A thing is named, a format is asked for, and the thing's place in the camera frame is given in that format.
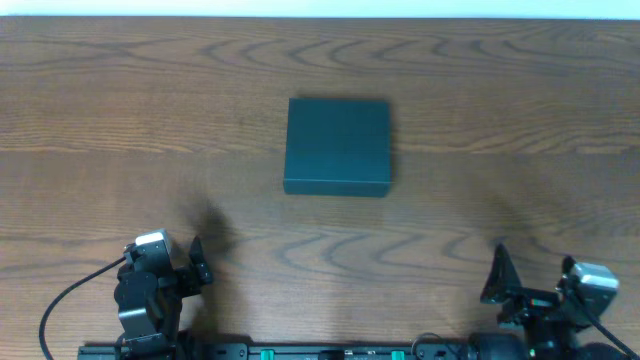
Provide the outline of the dark green gift box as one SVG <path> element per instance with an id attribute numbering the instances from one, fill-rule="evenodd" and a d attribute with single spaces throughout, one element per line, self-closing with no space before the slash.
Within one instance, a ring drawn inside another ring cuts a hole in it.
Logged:
<path id="1" fill-rule="evenodd" d="M 283 188 L 289 195 L 384 197 L 392 183 L 383 100 L 291 98 Z"/>

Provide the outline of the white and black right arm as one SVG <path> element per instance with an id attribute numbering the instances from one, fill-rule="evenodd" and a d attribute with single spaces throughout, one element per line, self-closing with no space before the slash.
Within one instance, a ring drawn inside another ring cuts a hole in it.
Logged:
<path id="1" fill-rule="evenodd" d="M 499 305 L 499 325 L 515 335 L 476 333 L 469 337 L 469 359 L 637 359 L 639 354 L 600 320 L 619 291 L 619 279 L 604 265 L 563 259 L 553 291 L 524 286 L 505 245 L 494 251 L 491 271 L 480 295 Z"/>

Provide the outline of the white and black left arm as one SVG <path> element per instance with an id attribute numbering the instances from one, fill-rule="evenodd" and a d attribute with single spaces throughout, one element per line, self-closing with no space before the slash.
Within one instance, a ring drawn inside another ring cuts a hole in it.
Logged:
<path id="1" fill-rule="evenodd" d="M 166 234 L 154 235 L 154 240 L 128 245 L 125 264 L 118 270 L 114 299 L 127 347 L 120 357 L 193 359 L 195 341 L 179 329 L 183 300 L 199 295 L 203 286 L 213 282 L 213 275 L 200 238 L 191 242 L 189 262 L 175 268 Z"/>

